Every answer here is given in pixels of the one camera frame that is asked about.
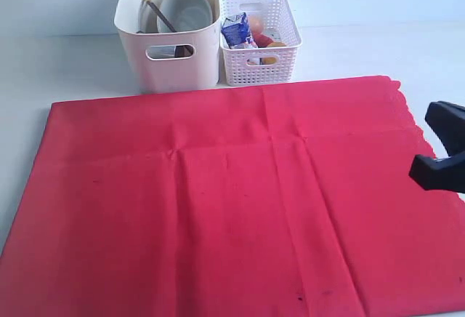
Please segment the brown egg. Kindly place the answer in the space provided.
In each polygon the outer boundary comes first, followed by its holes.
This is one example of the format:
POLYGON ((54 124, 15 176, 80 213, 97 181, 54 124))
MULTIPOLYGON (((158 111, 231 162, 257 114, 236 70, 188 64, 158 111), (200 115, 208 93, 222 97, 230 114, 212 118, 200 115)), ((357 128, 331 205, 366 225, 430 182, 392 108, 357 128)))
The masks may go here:
POLYGON ((262 33, 264 30, 264 23, 262 19, 256 15, 248 16, 248 24, 252 33, 262 33))

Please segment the blue milk carton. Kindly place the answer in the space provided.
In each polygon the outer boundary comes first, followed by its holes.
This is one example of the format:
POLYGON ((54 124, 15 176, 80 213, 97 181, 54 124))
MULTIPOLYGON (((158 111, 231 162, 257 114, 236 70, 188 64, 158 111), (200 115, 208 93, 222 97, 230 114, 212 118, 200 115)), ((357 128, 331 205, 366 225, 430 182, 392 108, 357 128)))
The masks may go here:
POLYGON ((245 12, 226 17, 221 27, 221 33, 230 49, 257 48, 245 12))

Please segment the yellow lemon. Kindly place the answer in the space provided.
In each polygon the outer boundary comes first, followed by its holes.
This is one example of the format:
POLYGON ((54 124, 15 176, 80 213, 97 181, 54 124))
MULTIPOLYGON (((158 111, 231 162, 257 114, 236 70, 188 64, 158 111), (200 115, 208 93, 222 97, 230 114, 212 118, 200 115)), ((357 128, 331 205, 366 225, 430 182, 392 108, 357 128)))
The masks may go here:
POLYGON ((266 47, 268 53, 260 58, 260 63, 262 65, 273 65, 277 63, 280 59, 278 49, 282 47, 286 47, 286 44, 281 41, 274 41, 269 43, 266 47))

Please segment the red toy shrimp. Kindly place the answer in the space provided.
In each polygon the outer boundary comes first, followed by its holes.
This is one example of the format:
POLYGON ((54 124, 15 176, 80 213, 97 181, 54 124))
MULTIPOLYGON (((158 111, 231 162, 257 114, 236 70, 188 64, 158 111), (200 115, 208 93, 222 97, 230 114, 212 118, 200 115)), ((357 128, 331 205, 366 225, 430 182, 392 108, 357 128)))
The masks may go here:
POLYGON ((274 41, 268 36, 265 36, 263 33, 253 33, 254 41, 258 48, 267 48, 267 47, 285 47, 286 45, 280 41, 274 41))

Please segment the white ceramic bowl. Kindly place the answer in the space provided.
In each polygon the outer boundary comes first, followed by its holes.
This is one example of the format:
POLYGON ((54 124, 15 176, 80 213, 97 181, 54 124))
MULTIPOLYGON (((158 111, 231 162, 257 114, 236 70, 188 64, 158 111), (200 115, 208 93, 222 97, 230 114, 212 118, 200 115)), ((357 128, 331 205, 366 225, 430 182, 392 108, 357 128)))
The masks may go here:
POLYGON ((159 9, 176 32, 197 31, 213 23, 208 0, 162 0, 159 9))

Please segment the white perforated basket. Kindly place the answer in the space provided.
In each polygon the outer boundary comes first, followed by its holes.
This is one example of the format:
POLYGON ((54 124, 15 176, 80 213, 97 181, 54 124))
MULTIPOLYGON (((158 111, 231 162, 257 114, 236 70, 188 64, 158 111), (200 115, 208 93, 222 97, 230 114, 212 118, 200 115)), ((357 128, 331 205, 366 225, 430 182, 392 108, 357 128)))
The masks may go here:
POLYGON ((289 82, 302 39, 288 0, 219 0, 222 20, 245 13, 255 48, 232 49, 221 38, 226 83, 234 87, 289 82))

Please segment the brown wooden plate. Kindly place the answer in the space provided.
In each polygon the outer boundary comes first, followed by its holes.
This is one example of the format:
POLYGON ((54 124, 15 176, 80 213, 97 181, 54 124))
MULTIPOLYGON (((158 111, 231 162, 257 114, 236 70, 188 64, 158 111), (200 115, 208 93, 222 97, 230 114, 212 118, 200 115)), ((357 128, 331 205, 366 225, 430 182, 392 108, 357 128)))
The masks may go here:
POLYGON ((175 58, 191 57, 192 55, 193 55, 193 48, 190 45, 175 46, 175 50, 174 50, 175 58))

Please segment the red table cloth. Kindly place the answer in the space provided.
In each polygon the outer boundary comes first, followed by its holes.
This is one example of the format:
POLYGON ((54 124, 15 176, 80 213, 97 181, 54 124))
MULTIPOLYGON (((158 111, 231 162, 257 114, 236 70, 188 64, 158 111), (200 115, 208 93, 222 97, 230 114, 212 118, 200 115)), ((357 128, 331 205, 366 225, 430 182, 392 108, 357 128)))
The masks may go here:
POLYGON ((52 104, 3 316, 464 309, 464 202, 386 76, 52 104))

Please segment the cream plastic bin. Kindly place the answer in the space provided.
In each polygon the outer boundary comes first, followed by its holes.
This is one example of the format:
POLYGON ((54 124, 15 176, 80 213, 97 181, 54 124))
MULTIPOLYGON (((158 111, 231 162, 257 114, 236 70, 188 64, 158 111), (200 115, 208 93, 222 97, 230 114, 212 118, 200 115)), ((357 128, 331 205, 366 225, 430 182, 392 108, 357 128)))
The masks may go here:
MULTIPOLYGON (((219 80, 219 0, 208 0, 213 23, 188 32, 138 33, 142 0, 118 0, 114 25, 143 93, 185 92, 215 87, 219 80), (178 45, 190 45, 191 57, 175 58, 178 45)), ((151 0, 157 7, 162 0, 151 0)))

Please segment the steel cup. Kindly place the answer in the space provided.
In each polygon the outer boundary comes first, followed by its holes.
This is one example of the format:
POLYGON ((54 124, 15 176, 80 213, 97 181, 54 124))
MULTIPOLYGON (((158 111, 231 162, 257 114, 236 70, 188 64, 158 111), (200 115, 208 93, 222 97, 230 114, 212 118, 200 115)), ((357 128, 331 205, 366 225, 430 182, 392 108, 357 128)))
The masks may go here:
POLYGON ((158 33, 158 16, 149 3, 150 0, 142 0, 139 6, 138 33, 158 33))

